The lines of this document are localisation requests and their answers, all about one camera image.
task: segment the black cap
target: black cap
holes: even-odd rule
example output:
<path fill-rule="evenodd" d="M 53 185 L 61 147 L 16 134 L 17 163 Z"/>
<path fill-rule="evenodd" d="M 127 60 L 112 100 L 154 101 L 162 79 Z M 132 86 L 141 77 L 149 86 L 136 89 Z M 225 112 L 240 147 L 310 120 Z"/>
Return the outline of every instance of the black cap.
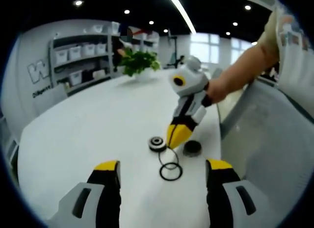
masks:
<path fill-rule="evenodd" d="M 186 156 L 198 156 L 202 151 L 202 145 L 198 141 L 188 141 L 185 143 L 183 153 Z"/>

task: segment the window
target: window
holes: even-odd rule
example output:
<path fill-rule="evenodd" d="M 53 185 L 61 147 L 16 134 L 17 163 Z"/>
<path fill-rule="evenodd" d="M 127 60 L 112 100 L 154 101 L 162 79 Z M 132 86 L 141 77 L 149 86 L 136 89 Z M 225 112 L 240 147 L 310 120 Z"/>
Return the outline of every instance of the window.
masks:
<path fill-rule="evenodd" d="M 252 46 L 251 43 L 237 38 L 231 39 L 231 64 L 235 63 L 236 60 L 244 53 L 245 50 Z"/>
<path fill-rule="evenodd" d="M 219 35 L 196 33 L 191 34 L 190 55 L 202 63 L 219 63 Z"/>
<path fill-rule="evenodd" d="M 219 63 L 219 46 L 210 46 L 210 62 L 213 64 Z"/>
<path fill-rule="evenodd" d="M 191 34 L 191 42 L 195 43 L 209 43 L 209 35 L 206 33 Z"/>

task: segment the white table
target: white table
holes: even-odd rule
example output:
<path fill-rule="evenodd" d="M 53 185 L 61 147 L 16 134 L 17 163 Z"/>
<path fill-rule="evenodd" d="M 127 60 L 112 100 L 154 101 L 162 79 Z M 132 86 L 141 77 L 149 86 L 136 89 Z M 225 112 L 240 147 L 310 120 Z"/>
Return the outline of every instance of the white table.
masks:
<path fill-rule="evenodd" d="M 176 151 L 183 176 L 174 182 L 159 176 L 157 154 L 148 139 L 165 136 L 177 105 L 171 70 L 152 75 L 149 83 L 123 76 L 88 88 L 57 104 L 23 131 L 18 158 L 22 194 L 42 219 L 51 218 L 59 200 L 86 182 L 101 162 L 121 161 L 121 228 L 208 228 L 205 157 L 220 159 L 216 105 L 194 130 L 203 155 L 186 158 Z M 162 160 L 174 159 L 171 151 Z M 178 172 L 164 171 L 167 177 Z"/>

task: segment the green plant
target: green plant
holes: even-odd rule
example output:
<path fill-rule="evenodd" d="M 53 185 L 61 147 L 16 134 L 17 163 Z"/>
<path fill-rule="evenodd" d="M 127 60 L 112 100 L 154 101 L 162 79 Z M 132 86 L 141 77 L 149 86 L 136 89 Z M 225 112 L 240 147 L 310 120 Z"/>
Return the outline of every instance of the green plant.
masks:
<path fill-rule="evenodd" d="M 132 52 L 130 49 L 126 49 L 126 56 L 122 58 L 120 65 L 125 66 L 124 74 L 128 76 L 140 74 L 146 68 L 154 71 L 160 69 L 160 63 L 155 54 L 142 51 Z"/>

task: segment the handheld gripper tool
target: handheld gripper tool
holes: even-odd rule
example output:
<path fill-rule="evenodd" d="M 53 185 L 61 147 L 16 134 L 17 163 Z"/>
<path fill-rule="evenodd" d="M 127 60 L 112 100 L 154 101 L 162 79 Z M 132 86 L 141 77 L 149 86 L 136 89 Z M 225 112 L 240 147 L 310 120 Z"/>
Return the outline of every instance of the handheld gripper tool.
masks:
<path fill-rule="evenodd" d="M 206 107 L 212 103 L 206 92 L 209 80 L 200 68 L 201 61 L 191 56 L 170 76 L 171 86 L 180 97 L 167 131 L 167 147 L 170 149 L 190 138 L 205 116 Z"/>

